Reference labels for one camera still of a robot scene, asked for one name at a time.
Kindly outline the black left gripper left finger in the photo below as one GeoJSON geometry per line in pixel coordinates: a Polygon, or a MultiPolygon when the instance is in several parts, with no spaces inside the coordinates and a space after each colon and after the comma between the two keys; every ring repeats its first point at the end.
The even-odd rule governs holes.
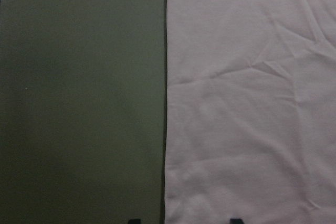
{"type": "Polygon", "coordinates": [[[141,224],[141,219],[130,219],[128,224],[141,224]]]}

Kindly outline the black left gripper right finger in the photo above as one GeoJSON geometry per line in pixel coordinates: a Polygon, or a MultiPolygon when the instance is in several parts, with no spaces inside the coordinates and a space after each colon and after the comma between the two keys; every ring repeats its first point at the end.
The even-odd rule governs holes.
{"type": "Polygon", "coordinates": [[[242,219],[240,218],[231,218],[229,221],[230,224],[242,224],[242,219]]]}

